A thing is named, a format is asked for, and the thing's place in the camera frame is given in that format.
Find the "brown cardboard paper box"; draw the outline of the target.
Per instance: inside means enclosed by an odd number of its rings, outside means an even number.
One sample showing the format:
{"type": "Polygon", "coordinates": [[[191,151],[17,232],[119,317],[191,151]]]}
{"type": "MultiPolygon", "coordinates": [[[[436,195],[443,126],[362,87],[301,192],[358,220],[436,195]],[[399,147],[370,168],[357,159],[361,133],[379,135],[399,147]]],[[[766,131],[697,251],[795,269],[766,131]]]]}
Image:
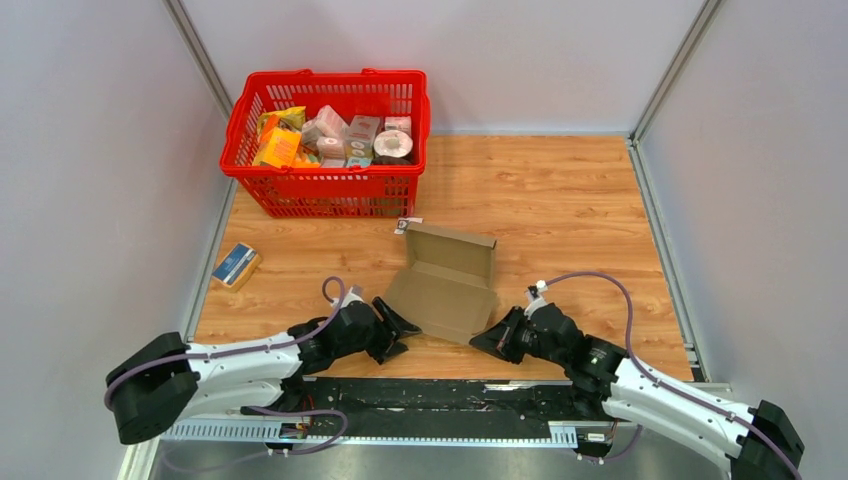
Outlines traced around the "brown cardboard paper box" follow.
{"type": "Polygon", "coordinates": [[[498,306],[497,239],[412,222],[404,234],[406,267],[384,301],[423,333],[467,344],[481,333],[498,306]]]}

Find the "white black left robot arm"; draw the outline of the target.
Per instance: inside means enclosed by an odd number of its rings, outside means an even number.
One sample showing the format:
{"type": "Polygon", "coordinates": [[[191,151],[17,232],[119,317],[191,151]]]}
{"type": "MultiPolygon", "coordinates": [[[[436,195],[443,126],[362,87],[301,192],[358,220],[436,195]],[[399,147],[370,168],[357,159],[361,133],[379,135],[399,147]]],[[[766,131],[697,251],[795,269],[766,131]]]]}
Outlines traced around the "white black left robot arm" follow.
{"type": "Polygon", "coordinates": [[[350,293],[331,305],[326,317],[255,340],[211,345],[186,342],[177,332],[158,335],[106,377],[104,404],[120,443],[151,440],[198,415],[294,414],[305,402],[304,376],[356,353],[383,364],[407,351],[403,339],[422,331],[380,297],[367,302],[350,293]]]}

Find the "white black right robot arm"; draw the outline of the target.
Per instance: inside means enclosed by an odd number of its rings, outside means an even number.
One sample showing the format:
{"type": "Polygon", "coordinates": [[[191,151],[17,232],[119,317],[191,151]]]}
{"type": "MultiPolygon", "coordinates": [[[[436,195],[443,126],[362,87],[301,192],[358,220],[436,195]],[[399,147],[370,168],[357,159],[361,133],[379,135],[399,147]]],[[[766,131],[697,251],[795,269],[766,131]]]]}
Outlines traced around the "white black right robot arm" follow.
{"type": "Polygon", "coordinates": [[[797,479],[804,445],[785,412],[761,401],[752,407],[711,395],[640,363],[634,355],[583,333],[555,304],[512,308],[470,345],[519,364],[527,356],[551,362],[572,383],[579,416],[606,414],[687,447],[733,479],[797,479]]]}

